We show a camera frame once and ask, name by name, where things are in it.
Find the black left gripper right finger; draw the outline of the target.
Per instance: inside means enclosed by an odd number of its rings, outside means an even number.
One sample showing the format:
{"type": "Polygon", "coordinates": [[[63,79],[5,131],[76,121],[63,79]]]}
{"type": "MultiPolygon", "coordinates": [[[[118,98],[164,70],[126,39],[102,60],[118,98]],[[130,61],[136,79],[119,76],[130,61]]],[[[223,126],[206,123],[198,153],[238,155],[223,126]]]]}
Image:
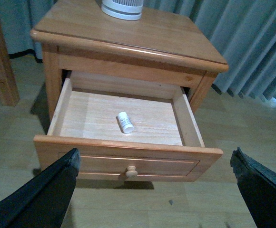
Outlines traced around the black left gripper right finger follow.
{"type": "Polygon", "coordinates": [[[258,228],[276,228],[276,173],[242,152],[233,151],[230,166],[239,191],[258,228]]]}

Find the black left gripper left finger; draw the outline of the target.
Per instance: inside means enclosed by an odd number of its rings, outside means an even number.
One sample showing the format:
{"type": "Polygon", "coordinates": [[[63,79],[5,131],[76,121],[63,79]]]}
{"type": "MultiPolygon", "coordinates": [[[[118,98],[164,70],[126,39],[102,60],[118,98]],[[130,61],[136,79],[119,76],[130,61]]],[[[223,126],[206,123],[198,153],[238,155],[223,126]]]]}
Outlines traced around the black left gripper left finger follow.
{"type": "Polygon", "coordinates": [[[59,228],[80,168],[73,148],[17,191],[0,201],[0,228],[59,228]]]}

